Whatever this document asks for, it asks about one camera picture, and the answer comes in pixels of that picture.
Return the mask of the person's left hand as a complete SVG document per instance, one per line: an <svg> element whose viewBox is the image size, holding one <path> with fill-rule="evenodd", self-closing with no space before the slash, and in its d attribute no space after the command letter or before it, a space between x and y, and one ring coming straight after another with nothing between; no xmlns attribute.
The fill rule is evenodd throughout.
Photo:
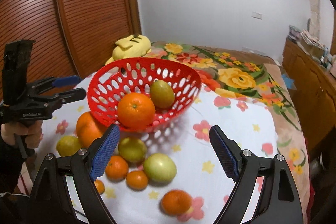
<svg viewBox="0 0 336 224"><path fill-rule="evenodd" d="M15 135L25 136L27 148L38 148L42 140L42 121L35 121L29 127L18 122L10 122L1 125L1 137L9 145L15 145Z"/></svg>

